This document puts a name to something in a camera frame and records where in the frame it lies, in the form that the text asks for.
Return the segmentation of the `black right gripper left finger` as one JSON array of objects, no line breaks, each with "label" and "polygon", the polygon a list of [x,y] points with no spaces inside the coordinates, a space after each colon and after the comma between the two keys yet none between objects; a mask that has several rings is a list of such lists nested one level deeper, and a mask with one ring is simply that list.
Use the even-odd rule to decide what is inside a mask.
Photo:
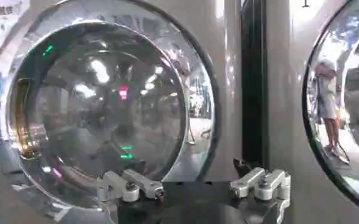
[{"label": "black right gripper left finger", "polygon": [[148,199],[160,200],[165,194],[161,182],[151,180],[132,169],[127,169],[121,174],[114,171],[106,172],[96,180],[96,190],[101,202],[135,202],[140,199],[140,192]]}]

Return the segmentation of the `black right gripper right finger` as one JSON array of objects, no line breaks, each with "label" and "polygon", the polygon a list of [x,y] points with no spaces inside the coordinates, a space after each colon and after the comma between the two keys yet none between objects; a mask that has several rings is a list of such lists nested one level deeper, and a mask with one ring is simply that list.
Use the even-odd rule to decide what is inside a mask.
[{"label": "black right gripper right finger", "polygon": [[271,200],[275,191],[279,200],[291,200],[291,175],[288,172],[280,169],[270,172],[237,158],[233,159],[233,166],[240,178],[230,182],[230,190],[237,198],[245,198],[253,190],[259,200]]}]

